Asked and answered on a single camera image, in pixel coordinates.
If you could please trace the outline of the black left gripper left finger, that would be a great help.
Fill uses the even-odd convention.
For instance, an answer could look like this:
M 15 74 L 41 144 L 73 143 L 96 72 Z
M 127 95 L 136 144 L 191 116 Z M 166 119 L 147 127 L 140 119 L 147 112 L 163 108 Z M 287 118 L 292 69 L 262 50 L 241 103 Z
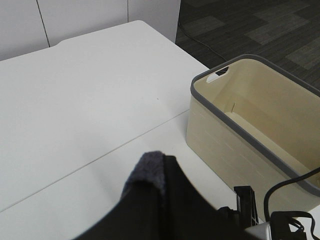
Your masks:
M 117 205 L 76 240 L 160 240 L 162 210 L 158 190 L 135 182 Z

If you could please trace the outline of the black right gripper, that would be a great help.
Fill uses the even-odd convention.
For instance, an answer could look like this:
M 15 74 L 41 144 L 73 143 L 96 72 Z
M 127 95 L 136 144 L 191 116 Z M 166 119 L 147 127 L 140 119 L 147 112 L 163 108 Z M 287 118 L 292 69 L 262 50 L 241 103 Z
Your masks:
M 235 186 L 236 206 L 233 210 L 228 206 L 219 208 L 217 211 L 228 221 L 241 229 L 247 229 L 258 224 L 258 212 L 256 207 L 255 192 L 250 186 Z

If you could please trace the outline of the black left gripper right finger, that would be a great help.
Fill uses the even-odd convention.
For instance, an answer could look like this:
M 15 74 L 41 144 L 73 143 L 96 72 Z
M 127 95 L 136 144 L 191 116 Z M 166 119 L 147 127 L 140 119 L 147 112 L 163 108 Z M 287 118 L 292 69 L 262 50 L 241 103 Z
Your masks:
M 163 157 L 165 240 L 240 240 L 241 230 L 227 221 L 194 188 L 174 156 Z

